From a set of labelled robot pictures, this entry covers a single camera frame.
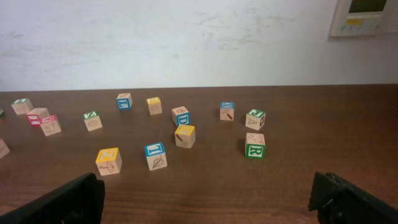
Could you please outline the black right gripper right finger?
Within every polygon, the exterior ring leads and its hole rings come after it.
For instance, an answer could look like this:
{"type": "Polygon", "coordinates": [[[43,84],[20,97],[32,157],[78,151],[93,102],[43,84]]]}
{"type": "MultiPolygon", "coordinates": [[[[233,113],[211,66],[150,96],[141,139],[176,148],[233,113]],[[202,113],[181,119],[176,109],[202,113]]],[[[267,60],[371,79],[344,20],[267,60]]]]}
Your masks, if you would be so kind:
{"type": "Polygon", "coordinates": [[[335,173],[316,172],[308,210],[320,224],[397,224],[397,210],[335,173]]]}

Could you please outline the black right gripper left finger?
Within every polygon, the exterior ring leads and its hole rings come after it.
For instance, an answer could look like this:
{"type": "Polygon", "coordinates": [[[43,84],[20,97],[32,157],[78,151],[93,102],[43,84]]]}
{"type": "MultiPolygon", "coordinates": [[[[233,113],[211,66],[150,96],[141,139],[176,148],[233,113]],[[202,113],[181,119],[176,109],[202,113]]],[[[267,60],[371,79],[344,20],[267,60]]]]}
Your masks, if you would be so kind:
{"type": "Polygon", "coordinates": [[[101,223],[105,184],[92,172],[1,215],[1,223],[101,223]]]}

